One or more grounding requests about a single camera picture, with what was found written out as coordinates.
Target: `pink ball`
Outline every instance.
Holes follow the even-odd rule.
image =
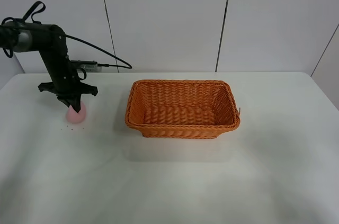
[[[69,123],[81,123],[82,121],[85,120],[86,118],[86,107],[84,103],[81,101],[80,102],[80,111],[79,113],[75,112],[72,106],[69,106],[67,113],[66,113],[66,120]]]

